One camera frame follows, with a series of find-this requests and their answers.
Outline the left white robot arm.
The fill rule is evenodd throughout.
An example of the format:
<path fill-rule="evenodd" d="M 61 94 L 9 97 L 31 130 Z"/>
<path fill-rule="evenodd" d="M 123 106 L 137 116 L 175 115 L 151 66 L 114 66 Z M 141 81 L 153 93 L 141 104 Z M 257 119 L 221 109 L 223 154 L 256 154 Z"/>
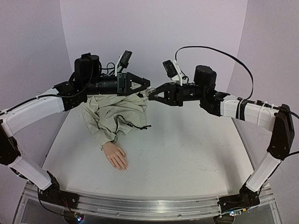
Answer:
<path fill-rule="evenodd" d="M 29 161 L 19 150 L 14 135 L 25 127 L 50 115 L 67 112 L 87 102 L 89 95 L 129 96 L 150 87 L 150 81 L 130 72 L 132 53 L 125 51 L 114 68 L 114 74 L 102 74 L 97 55 L 83 54 L 74 62 L 74 72 L 68 81 L 56 84 L 41 95 L 30 98 L 0 113 L 0 163 L 32 182 L 52 203 L 63 200 L 59 183 L 48 171 Z"/>

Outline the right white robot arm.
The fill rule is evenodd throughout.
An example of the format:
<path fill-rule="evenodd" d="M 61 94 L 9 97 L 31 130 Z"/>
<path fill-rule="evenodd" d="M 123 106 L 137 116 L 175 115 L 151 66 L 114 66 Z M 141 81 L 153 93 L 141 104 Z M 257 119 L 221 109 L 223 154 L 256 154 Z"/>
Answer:
<path fill-rule="evenodd" d="M 218 200 L 221 213 L 248 209 L 260 204 L 259 192 L 280 163 L 291 156 L 295 136 L 290 107 L 270 105 L 264 101 L 238 98 L 215 90 L 216 72 L 208 66 L 198 65 L 192 84 L 180 82 L 180 68 L 166 65 L 172 82 L 165 83 L 149 94 L 149 100 L 169 106 L 182 106 L 185 101 L 199 101 L 202 109 L 218 117 L 230 117 L 260 126 L 272 133 L 270 144 L 260 164 L 236 195 Z"/>

